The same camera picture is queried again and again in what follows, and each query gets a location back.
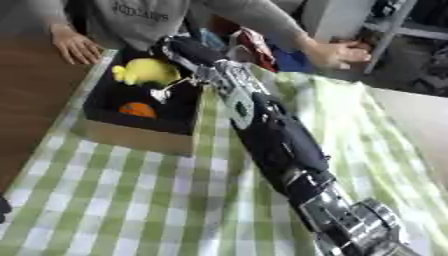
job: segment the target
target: human hand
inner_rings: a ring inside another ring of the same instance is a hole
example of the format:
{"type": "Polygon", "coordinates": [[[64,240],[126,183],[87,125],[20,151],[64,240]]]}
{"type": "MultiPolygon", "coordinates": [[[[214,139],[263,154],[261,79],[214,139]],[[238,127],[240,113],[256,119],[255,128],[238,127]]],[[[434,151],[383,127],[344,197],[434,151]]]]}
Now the human hand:
{"type": "Polygon", "coordinates": [[[80,62],[89,65],[97,63],[101,58],[101,47],[77,33],[69,25],[53,24],[50,27],[50,32],[53,44],[68,63],[74,65],[76,62],[80,62]]]}
{"type": "Polygon", "coordinates": [[[320,68],[350,69],[351,63],[367,62],[370,54],[357,48],[359,42],[318,43],[313,39],[302,42],[301,49],[320,68]]]}

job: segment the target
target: robotic hand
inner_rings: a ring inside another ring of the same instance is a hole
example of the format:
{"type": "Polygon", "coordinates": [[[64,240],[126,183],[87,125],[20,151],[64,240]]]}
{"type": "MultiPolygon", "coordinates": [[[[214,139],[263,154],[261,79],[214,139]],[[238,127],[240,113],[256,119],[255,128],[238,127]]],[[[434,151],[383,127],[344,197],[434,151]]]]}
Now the robotic hand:
{"type": "Polygon", "coordinates": [[[214,87],[253,161],[288,198],[324,255],[417,255],[400,243],[398,217],[386,205],[344,198],[328,172],[329,157],[245,66],[187,37],[164,38],[151,53],[189,69],[199,85],[214,87]]]}

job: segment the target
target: checkered tablecloth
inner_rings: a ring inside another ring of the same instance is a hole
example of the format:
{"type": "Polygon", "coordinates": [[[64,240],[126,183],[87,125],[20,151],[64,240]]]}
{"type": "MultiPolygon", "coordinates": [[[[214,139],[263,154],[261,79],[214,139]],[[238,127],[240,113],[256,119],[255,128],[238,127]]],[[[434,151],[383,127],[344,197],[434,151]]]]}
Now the checkered tablecloth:
{"type": "MultiPolygon", "coordinates": [[[[320,254],[210,90],[190,158],[78,136],[82,103],[113,54],[93,68],[9,189],[13,212],[0,225],[0,255],[320,254]]],[[[383,201],[402,217],[412,248],[448,255],[447,193],[365,86],[254,73],[332,156],[348,196],[383,201]]]]}

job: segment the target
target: orange object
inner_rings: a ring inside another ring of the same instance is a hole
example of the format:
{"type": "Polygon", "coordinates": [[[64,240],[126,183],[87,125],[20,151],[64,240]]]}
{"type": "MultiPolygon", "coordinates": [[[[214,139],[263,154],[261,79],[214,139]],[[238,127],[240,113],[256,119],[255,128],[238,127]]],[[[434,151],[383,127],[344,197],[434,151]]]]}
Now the orange object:
{"type": "Polygon", "coordinates": [[[140,102],[130,102],[123,105],[122,107],[120,107],[120,113],[133,116],[156,118],[156,112],[154,111],[154,109],[148,104],[140,102]]]}

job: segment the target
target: wooden table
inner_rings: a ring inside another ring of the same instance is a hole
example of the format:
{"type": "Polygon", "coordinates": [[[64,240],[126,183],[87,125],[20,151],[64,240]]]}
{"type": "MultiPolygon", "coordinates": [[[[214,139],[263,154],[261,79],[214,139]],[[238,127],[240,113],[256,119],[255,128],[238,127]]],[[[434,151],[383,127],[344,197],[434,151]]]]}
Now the wooden table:
{"type": "Polygon", "coordinates": [[[4,192],[84,78],[44,39],[0,38],[0,192],[4,192]]]}
{"type": "Polygon", "coordinates": [[[448,99],[383,89],[373,94],[433,167],[432,178],[448,188],[448,99]]]}

